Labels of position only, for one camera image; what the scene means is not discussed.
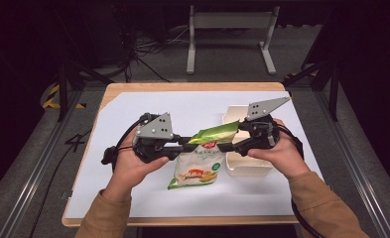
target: gray metal bracket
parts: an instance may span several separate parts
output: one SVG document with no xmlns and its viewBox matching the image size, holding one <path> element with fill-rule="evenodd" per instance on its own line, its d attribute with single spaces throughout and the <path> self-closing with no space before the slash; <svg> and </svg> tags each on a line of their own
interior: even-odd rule
<svg viewBox="0 0 390 238">
<path fill-rule="evenodd" d="M 278 107 L 284 105 L 287 101 L 290 100 L 290 97 L 281 97 L 266 101 L 253 102 L 248 105 L 247 111 L 247 121 L 252 121 L 257 118 L 261 118 L 269 115 L 272 111 Z"/>
<path fill-rule="evenodd" d="M 136 131 L 136 137 L 170 140 L 174 137 L 170 113 L 164 113 L 152 122 L 141 126 Z"/>
</svg>

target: black cable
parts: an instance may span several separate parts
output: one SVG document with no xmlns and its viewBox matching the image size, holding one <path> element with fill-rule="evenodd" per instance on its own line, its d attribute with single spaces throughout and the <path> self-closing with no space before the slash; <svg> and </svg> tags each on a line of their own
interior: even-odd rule
<svg viewBox="0 0 390 238">
<path fill-rule="evenodd" d="M 294 142 L 294 145 L 297 148 L 297 151 L 300 153 L 302 159 L 304 160 L 304 151 L 303 151 L 303 143 L 296 137 L 294 134 L 283 125 L 278 124 L 278 128 L 281 132 L 287 134 L 289 137 L 291 137 L 291 140 Z M 316 238 L 325 238 L 321 233 L 319 233 L 315 228 L 313 228 L 309 222 L 306 221 L 306 219 L 300 214 L 300 211 L 297 207 L 297 204 L 294 202 L 294 200 L 291 198 L 291 207 L 293 208 L 294 215 L 297 217 L 297 220 L 299 220 L 300 224 L 308 231 L 310 234 L 312 234 Z"/>
<path fill-rule="evenodd" d="M 130 149 L 130 148 L 133 148 L 133 146 L 122 147 L 122 148 L 119 148 L 118 151 Z"/>
<path fill-rule="evenodd" d="M 183 42 L 183 40 L 179 40 L 179 38 L 181 38 L 188 31 L 189 31 L 189 28 L 186 28 L 182 32 L 178 33 L 175 37 L 172 37 L 172 38 L 171 38 L 171 35 L 169 35 L 170 38 L 166 39 L 164 44 L 158 43 L 154 38 L 150 37 L 148 34 L 147 38 L 151 39 L 151 41 L 146 42 L 146 41 L 142 40 L 141 43 L 139 43 L 139 44 L 138 44 L 138 42 L 136 42 L 136 46 L 134 47 L 134 51 L 137 53 L 142 53 L 141 55 L 137 55 L 138 57 L 143 57 L 147 54 L 156 55 L 166 48 L 175 46 L 176 44 Z M 145 48 L 145 47 L 148 48 L 148 50 L 140 50 L 140 48 Z"/>
<path fill-rule="evenodd" d="M 55 170 L 53 171 L 52 177 L 50 178 L 49 185 L 47 186 L 46 192 L 45 192 L 44 197 L 43 197 L 43 201 L 42 201 L 42 203 L 40 205 L 40 209 L 39 209 L 39 211 L 37 213 L 37 217 L 36 217 L 36 220 L 34 221 L 33 229 L 31 230 L 29 238 L 32 238 L 34 236 L 34 232 L 35 232 L 35 230 L 37 228 L 37 224 L 38 224 L 38 221 L 40 219 L 41 213 L 43 211 L 44 204 L 46 203 L 46 199 L 47 199 L 47 197 L 49 195 L 50 187 L 52 186 L 53 180 L 55 179 L 56 173 L 58 172 L 58 169 L 61 166 L 62 161 L 65 159 L 65 157 L 67 156 L 67 154 L 71 150 L 71 148 L 75 147 L 75 145 L 80 142 L 80 139 L 82 139 L 83 137 L 85 137 L 89 133 L 90 133 L 90 130 L 85 132 L 83 135 L 78 135 L 76 141 L 73 144 L 70 145 L 70 147 L 65 151 L 65 153 L 62 156 L 61 160 L 58 162 L 58 165 L 56 166 Z"/>
<path fill-rule="evenodd" d="M 111 77 L 114 77 L 114 76 L 117 76 L 118 74 L 120 74 L 122 71 L 124 71 L 124 66 L 120 66 L 118 69 L 114 70 L 114 71 L 111 71 L 111 72 L 107 72 L 105 74 L 101 74 L 102 76 L 104 77 L 108 77 L 108 78 L 111 78 Z M 83 77 L 84 80 L 87 80 L 87 81 L 93 81 L 93 80 L 97 80 L 95 77 L 91 76 L 91 75 L 81 75 Z"/>
<path fill-rule="evenodd" d="M 157 72 L 155 72 L 147 63 L 145 63 L 143 60 L 141 60 L 140 58 L 136 57 L 136 60 L 139 60 L 142 64 L 144 64 L 148 69 L 150 69 L 154 74 L 156 74 L 158 77 L 160 77 L 163 81 L 166 81 L 166 82 L 171 82 L 169 81 L 168 79 L 166 78 L 163 78 L 162 76 L 160 76 Z"/>
<path fill-rule="evenodd" d="M 120 138 L 120 140 L 117 142 L 117 145 L 116 145 L 116 150 L 118 152 L 120 146 L 121 146 L 121 143 L 123 143 L 124 139 L 126 139 L 126 137 L 130 134 L 130 132 L 133 130 L 133 128 L 135 128 L 137 125 L 139 125 L 139 123 L 145 121 L 145 120 L 149 120 L 149 117 L 150 117 L 150 114 L 149 113 L 145 113 L 144 115 L 142 115 L 139 120 L 137 120 L 135 123 L 133 123 L 128 129 L 127 131 L 123 134 L 123 136 Z"/>
</svg>

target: brown sleeve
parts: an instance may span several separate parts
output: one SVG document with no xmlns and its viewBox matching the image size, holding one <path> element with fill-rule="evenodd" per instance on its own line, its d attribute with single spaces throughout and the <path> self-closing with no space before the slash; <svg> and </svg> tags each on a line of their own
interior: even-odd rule
<svg viewBox="0 0 390 238">
<path fill-rule="evenodd" d="M 315 172 L 290 178 L 289 183 L 300 214 L 324 237 L 368 237 L 352 210 Z"/>
<path fill-rule="evenodd" d="M 117 203 L 105 199 L 98 193 L 80 223 L 77 238 L 123 237 L 130 213 L 131 200 Z"/>
</svg>

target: person's right hand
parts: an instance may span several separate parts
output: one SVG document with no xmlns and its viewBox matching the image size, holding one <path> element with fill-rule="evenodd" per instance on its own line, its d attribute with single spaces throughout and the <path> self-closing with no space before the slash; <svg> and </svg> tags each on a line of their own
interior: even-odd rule
<svg viewBox="0 0 390 238">
<path fill-rule="evenodd" d="M 149 164 L 142 162 L 131 148 L 136 130 L 135 127 L 121 144 L 120 148 L 130 148 L 118 152 L 113 176 L 102 193 L 103 197 L 111 201 L 129 200 L 132 188 L 138 185 L 147 174 L 158 170 L 169 160 L 167 157 L 163 157 Z"/>
<path fill-rule="evenodd" d="M 284 125 L 281 120 L 274 119 L 274 121 Z M 270 150 L 251 149 L 248 151 L 248 156 L 269 161 L 287 179 L 309 172 L 309 167 L 303 161 L 291 138 L 283 132 L 280 132 L 279 136 L 279 142 L 274 148 Z"/>
</svg>

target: chip bag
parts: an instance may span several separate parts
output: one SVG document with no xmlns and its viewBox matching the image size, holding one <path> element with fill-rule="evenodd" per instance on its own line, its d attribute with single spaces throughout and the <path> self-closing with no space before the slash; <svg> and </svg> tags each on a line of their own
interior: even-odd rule
<svg viewBox="0 0 390 238">
<path fill-rule="evenodd" d="M 181 153 L 177 158 L 174 178 L 168 189 L 184 186 L 208 185 L 216 181 L 225 153 L 216 146 L 230 143 L 238 131 L 238 121 L 200 130 L 189 140 L 198 144 L 194 151 Z"/>
</svg>

